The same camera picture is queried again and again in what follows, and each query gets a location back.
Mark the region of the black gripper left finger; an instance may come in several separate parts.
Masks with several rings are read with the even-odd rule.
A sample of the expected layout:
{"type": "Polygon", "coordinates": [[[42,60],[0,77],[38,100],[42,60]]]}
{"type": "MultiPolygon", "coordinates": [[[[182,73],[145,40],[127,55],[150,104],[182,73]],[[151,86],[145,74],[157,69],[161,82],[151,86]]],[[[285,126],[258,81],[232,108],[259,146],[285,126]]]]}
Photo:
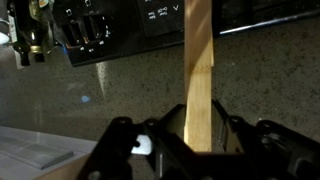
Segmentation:
{"type": "Polygon", "coordinates": [[[156,119],[138,124],[129,117],[113,119],[76,180],[132,180],[133,168],[129,163],[132,155],[144,156],[149,166],[155,169],[155,152],[146,126],[156,124],[156,119]]]}

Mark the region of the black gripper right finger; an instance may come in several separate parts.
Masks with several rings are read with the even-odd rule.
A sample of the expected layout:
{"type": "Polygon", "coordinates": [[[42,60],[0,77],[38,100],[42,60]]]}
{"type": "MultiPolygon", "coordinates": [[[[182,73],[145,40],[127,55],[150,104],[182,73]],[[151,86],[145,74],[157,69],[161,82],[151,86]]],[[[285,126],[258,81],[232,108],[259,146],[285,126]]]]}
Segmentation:
{"type": "Polygon", "coordinates": [[[271,120],[255,125],[213,101],[223,150],[244,156],[260,180],[320,180],[320,143],[271,120]]]}

